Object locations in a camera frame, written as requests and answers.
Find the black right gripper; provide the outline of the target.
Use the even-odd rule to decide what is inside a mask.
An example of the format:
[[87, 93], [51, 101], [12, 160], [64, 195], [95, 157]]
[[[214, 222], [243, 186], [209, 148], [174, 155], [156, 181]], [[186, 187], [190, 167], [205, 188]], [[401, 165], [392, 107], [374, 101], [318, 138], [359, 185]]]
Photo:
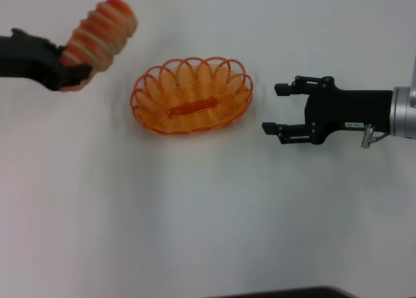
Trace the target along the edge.
[[363, 146], [391, 134], [391, 90], [341, 90], [335, 79], [296, 76], [292, 83], [276, 83], [278, 96], [308, 95], [305, 124], [286, 125], [263, 122], [266, 135], [275, 135], [281, 144], [322, 144], [336, 131], [362, 131]]

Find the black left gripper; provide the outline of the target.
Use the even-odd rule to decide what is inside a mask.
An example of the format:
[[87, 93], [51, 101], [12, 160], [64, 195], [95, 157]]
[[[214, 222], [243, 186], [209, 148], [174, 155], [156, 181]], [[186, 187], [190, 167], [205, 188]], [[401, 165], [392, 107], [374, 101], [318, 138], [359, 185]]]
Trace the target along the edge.
[[63, 67], [64, 50], [46, 38], [13, 28], [10, 36], [0, 36], [0, 77], [31, 79], [52, 91], [79, 91], [90, 81], [92, 67]]

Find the orange striped bread loaf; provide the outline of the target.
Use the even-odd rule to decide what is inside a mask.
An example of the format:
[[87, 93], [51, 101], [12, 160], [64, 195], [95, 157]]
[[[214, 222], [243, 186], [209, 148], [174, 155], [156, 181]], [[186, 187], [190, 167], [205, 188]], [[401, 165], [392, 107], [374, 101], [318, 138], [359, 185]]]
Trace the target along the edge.
[[65, 66], [87, 64], [92, 67], [92, 71], [80, 85], [63, 87], [61, 91], [77, 92], [96, 74], [106, 71], [113, 64], [114, 57], [125, 47], [127, 40], [134, 35], [137, 26], [137, 18], [125, 1], [99, 2], [72, 31], [60, 58]]

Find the orange wire basket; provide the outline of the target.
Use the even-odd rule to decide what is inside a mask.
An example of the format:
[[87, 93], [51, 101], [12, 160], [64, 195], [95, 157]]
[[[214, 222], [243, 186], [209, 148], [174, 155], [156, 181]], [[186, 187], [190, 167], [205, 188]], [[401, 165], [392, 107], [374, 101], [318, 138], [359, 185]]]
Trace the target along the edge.
[[235, 59], [171, 59], [140, 76], [130, 96], [134, 119], [162, 135], [218, 129], [249, 108], [254, 82]]

